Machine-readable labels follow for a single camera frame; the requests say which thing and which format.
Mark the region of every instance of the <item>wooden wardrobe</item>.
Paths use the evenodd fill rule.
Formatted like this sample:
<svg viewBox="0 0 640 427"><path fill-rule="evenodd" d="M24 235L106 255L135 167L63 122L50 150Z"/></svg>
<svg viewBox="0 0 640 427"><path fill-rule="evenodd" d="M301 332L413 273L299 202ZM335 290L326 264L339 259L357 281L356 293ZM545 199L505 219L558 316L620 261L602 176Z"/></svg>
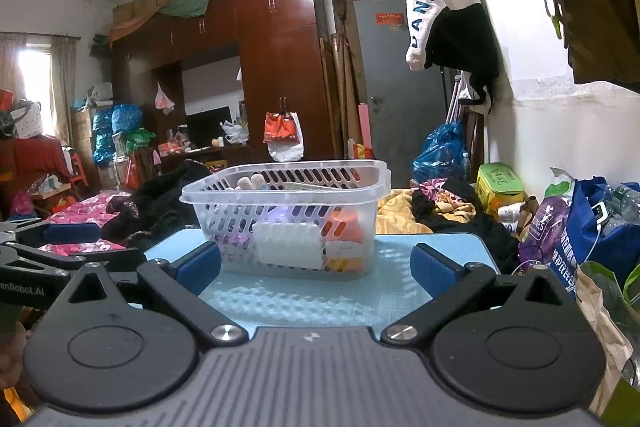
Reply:
<svg viewBox="0 0 640 427"><path fill-rule="evenodd" d="M114 99L139 105L144 127L164 142L168 129L186 123L182 71L239 55L254 162L271 161L262 143L264 118L278 111L281 97L300 118L303 159L338 158L339 122L330 116L337 113L331 102L337 84L327 41L324 0L209 0L201 18L156 14L114 42ZM175 102L169 115L155 108L158 83Z"/></svg>

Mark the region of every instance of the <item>plastic laundry basket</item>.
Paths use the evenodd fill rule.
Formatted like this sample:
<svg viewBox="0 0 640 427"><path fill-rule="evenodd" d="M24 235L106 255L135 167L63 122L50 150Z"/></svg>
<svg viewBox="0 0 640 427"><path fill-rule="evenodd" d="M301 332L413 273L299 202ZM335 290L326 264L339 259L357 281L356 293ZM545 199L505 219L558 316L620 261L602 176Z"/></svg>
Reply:
<svg viewBox="0 0 640 427"><path fill-rule="evenodd" d="M256 172L271 190L226 190ZM287 190L287 182L308 187ZM254 164L187 185L180 199L193 204L225 269L343 280L371 268L377 201L390 186L386 164L377 160Z"/></svg>

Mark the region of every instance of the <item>red chair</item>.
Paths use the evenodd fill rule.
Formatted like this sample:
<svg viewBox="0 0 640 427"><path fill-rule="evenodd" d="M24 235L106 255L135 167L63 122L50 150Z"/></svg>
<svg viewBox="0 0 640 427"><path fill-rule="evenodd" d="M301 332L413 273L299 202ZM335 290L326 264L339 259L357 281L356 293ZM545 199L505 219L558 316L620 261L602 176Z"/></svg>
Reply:
<svg viewBox="0 0 640 427"><path fill-rule="evenodd" d="M88 187L89 182L86 180L86 176L84 175L84 169L82 168L82 162L80 161L78 153L71 155L71 166L74 171L73 176L71 176L71 186L74 190L76 190L76 183L78 182L82 182L85 187Z"/></svg>

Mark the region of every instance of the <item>tote bag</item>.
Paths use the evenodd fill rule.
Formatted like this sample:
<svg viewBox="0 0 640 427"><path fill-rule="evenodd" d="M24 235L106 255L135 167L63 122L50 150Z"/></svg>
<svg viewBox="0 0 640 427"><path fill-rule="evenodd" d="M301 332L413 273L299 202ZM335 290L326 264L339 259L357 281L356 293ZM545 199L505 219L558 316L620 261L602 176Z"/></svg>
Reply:
<svg viewBox="0 0 640 427"><path fill-rule="evenodd" d="M26 107L11 111L11 116L14 118L16 138L26 139L42 134L40 102L29 102Z"/></svg>
<svg viewBox="0 0 640 427"><path fill-rule="evenodd" d="M625 183L640 190L636 183ZM608 235L600 234L591 207L602 201L607 181L602 177L575 183L571 210L566 227L556 245L551 270L572 294L575 291L575 271L583 263L591 248L589 261L602 264L611 270L619 282L624 283L633 271L640 256L640 226L622 225Z"/></svg>

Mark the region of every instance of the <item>blue plastic bag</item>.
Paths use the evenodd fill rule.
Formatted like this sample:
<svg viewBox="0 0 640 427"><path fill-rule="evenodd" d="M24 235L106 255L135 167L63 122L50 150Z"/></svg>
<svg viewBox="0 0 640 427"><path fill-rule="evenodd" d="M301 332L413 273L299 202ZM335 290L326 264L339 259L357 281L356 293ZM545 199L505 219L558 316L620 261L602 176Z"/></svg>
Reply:
<svg viewBox="0 0 640 427"><path fill-rule="evenodd" d="M98 134L95 137L94 162L98 167L104 167L113 160L116 153L116 146L113 143L111 133Z"/></svg>
<svg viewBox="0 0 640 427"><path fill-rule="evenodd" d="M640 190L637 183L625 183L625 185L634 190ZM600 234L596 243L598 230L591 207L603 200L606 186L607 182L602 177L576 182L566 227L551 259L551 270L573 296L575 296L575 270L586 260L592 247L589 261L602 264L611 270L621 284L624 284L638 263L640 256L640 226L638 225L616 227L607 235Z"/></svg>
<svg viewBox="0 0 640 427"><path fill-rule="evenodd" d="M422 152L414 160L414 180L422 183L434 178L464 179L463 143L459 121L438 127L427 137Z"/></svg>
<svg viewBox="0 0 640 427"><path fill-rule="evenodd" d="M113 114L113 107L101 109L94 114L94 120L92 121L92 131L94 134L111 134L111 115Z"/></svg>
<svg viewBox="0 0 640 427"><path fill-rule="evenodd" d="M142 127L142 111L132 103L117 105L113 108L111 124L113 134L139 129Z"/></svg>

